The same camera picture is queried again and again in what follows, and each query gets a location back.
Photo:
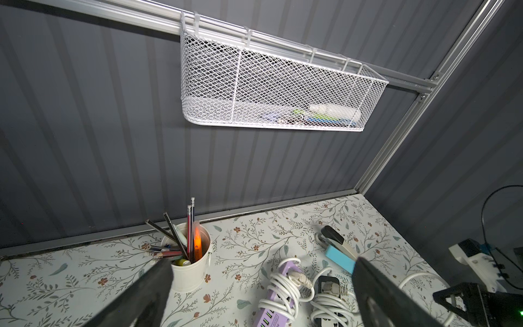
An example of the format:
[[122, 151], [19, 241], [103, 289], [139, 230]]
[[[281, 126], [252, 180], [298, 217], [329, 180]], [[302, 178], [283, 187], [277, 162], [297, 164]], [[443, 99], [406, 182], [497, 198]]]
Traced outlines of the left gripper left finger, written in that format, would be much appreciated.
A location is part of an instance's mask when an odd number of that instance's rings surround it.
[[169, 262], [159, 262], [86, 326], [160, 326], [173, 282]]

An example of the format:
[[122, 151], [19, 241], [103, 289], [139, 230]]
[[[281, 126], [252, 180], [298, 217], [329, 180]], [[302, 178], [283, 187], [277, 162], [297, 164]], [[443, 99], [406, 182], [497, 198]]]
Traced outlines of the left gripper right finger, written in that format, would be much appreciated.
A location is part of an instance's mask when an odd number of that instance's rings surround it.
[[352, 283], [365, 326], [441, 325], [363, 257], [355, 262]]

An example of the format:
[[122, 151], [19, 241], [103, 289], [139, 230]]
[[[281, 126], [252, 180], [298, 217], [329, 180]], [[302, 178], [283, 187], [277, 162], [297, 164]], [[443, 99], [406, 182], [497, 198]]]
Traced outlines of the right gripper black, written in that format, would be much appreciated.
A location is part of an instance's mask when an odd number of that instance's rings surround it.
[[498, 326], [497, 319], [490, 312], [489, 292], [477, 283], [460, 283], [435, 292], [433, 299], [472, 326]]

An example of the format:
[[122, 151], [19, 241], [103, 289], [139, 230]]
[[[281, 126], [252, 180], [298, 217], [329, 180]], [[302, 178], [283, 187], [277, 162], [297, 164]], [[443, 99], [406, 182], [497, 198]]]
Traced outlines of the teal power strip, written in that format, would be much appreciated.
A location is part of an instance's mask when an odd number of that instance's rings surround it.
[[340, 252], [337, 248], [332, 245], [328, 245], [326, 248], [325, 255], [333, 263], [340, 266], [343, 270], [347, 271], [350, 274], [354, 273], [355, 260], [351, 259], [349, 256], [346, 256], [344, 253]]

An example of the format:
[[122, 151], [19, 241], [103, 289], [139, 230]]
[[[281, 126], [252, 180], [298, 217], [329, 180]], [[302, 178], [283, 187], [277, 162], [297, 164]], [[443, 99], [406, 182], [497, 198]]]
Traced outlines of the black power strip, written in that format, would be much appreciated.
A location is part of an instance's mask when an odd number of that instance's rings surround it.
[[340, 313], [335, 312], [341, 299], [340, 284], [336, 277], [321, 276], [317, 280], [316, 295], [311, 303], [320, 305], [320, 308], [313, 305], [311, 319], [316, 326], [340, 326], [339, 321], [333, 318], [329, 312], [336, 317], [342, 318]]

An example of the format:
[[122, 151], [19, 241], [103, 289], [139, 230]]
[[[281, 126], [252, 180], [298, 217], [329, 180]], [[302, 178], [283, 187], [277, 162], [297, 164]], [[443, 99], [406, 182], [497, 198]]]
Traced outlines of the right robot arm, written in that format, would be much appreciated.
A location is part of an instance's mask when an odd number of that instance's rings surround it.
[[468, 266], [482, 283], [460, 283], [433, 294], [436, 303], [472, 326], [521, 326], [522, 295], [509, 293], [499, 282], [503, 266], [468, 240], [449, 248], [452, 256]]

